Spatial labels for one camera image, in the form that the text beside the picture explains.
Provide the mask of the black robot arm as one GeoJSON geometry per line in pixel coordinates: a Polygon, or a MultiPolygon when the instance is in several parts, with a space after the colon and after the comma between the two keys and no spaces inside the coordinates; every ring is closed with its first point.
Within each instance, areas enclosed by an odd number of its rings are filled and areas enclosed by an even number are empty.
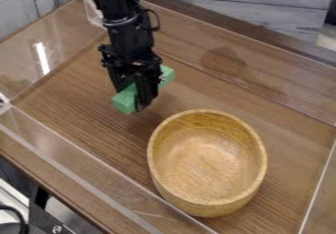
{"type": "Polygon", "coordinates": [[[102,14],[102,27],[106,29],[109,44],[101,44],[101,63],[108,70],[117,93],[134,86],[130,101],[134,110],[146,108],[158,95],[161,58],[153,52],[153,26],[150,9],[140,5],[140,0],[93,0],[102,14]]]}

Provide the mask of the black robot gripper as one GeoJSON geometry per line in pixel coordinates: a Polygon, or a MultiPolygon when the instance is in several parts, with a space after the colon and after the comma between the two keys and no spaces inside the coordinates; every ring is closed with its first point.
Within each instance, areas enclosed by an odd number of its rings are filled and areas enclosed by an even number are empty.
{"type": "Polygon", "coordinates": [[[108,30],[109,44],[98,50],[102,66],[108,69],[116,92],[121,92],[134,80],[136,111],[141,111],[158,93],[161,58],[153,52],[153,33],[158,30],[149,18],[102,20],[108,30]]]}

